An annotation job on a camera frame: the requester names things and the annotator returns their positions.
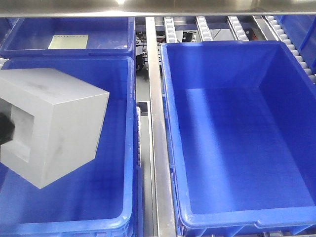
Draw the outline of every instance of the empty blue bin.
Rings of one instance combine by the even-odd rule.
[[[275,18],[304,61],[316,73],[316,15],[283,15]]]
[[[54,36],[88,35],[84,49],[48,49]],[[134,57],[135,18],[20,18],[0,48],[3,58],[43,55]]]
[[[0,164],[0,236],[135,236],[134,62],[128,57],[28,57],[3,69],[52,67],[110,92],[96,158],[43,189]]]
[[[184,235],[316,224],[316,89],[286,45],[170,43],[161,53]]]

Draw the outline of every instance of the black object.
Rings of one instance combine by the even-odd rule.
[[[193,33],[191,32],[184,32],[182,42],[192,42],[193,39]]]
[[[140,54],[140,55],[137,55],[136,56],[136,71],[140,71],[142,70],[144,67],[144,58],[143,58],[143,55]]]
[[[251,40],[258,40],[258,37],[256,36],[256,33],[254,33],[253,29],[249,28],[249,29],[244,29],[246,36],[248,37],[248,39]]]
[[[9,142],[13,138],[14,124],[4,113],[0,113],[0,145]]]

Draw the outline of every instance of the gray box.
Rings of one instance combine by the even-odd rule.
[[[38,188],[95,158],[109,93],[56,69],[0,70],[0,112],[15,124],[0,161]]]

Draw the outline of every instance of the stainless steel bar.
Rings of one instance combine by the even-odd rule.
[[[158,237],[176,237],[154,17],[146,17]]]
[[[201,41],[213,41],[211,32],[209,31],[207,21],[204,16],[197,16],[197,31]]]
[[[2,0],[0,17],[315,14],[312,0]]]

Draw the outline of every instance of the bin bottom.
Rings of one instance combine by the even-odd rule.
[[[125,118],[126,102],[109,100],[96,158],[41,190],[0,164],[0,226],[118,217]]]
[[[260,88],[174,95],[193,214],[315,206]]]

